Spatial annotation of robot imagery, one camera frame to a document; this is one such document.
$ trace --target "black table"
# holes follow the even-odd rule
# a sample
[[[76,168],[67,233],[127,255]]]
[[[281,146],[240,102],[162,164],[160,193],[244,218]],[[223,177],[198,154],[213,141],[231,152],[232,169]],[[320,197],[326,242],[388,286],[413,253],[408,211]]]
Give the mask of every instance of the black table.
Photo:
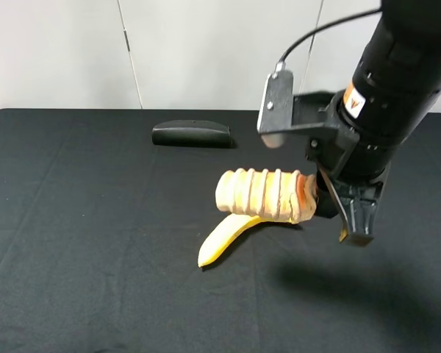
[[[369,247],[339,245],[338,218],[266,225],[202,271],[224,171],[315,171],[256,117],[0,110],[0,352],[441,352],[441,115],[395,156]],[[152,145],[184,118],[238,147]]]

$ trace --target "yellow banana peel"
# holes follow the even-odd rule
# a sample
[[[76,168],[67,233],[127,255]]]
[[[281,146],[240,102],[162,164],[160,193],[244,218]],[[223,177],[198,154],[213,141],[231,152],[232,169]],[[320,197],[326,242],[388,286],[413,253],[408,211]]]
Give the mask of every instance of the yellow banana peel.
[[[199,250],[198,266],[203,267],[216,261],[237,237],[262,222],[269,222],[270,219],[262,218],[259,215],[228,215],[206,238]]]

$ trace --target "black cable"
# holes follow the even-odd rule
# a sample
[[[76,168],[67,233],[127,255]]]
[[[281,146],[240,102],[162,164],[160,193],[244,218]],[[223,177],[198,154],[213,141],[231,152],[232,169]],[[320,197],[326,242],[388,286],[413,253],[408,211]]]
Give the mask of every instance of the black cable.
[[[369,16],[369,15],[375,15],[376,13],[379,13],[381,11],[382,11],[382,9],[378,8],[378,9],[374,9],[374,10],[365,11],[363,13],[357,13],[355,15],[344,17],[344,18],[341,18],[339,20],[330,22],[328,24],[324,24],[323,26],[320,26],[320,27],[317,27],[317,28],[313,29],[312,31],[310,31],[306,35],[304,35],[301,38],[297,39],[297,41],[294,42],[293,45],[291,45],[289,48],[287,48],[287,50],[281,56],[281,59],[279,59],[278,63],[283,63],[284,61],[286,61],[286,58],[289,56],[289,54],[291,54],[291,52],[293,52],[293,50],[295,48],[297,48],[297,46],[299,46],[302,42],[304,42],[307,38],[312,37],[313,35],[315,35],[315,34],[317,34],[319,32],[322,32],[323,30],[328,29],[330,27],[336,26],[338,24],[342,24],[344,22],[356,20],[357,18],[362,18],[362,17],[366,17],[366,16]]]

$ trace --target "peeled banana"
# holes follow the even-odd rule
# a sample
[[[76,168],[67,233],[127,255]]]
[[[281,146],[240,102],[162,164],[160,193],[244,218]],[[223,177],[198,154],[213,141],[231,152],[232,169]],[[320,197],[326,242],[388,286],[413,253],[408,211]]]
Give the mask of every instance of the peeled banana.
[[[240,234],[248,228],[267,221],[268,219],[261,218],[258,215],[253,217],[250,215],[228,215],[212,231],[201,246],[198,266],[203,267],[213,263]]]
[[[309,220],[317,204],[315,176],[249,169],[227,171],[215,191],[218,209],[230,211],[201,246],[199,267],[214,262],[243,231],[262,222],[297,224]]]

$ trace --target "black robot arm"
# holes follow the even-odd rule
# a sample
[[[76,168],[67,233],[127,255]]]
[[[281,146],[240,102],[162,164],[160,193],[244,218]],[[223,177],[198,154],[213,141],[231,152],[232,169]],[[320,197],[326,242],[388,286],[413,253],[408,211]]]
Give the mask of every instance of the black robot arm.
[[[441,93],[441,0],[383,0],[351,84],[334,95],[293,94],[285,56],[267,79],[258,132],[269,147],[309,136],[318,166],[316,215],[340,214],[340,242],[364,246],[395,150]]]

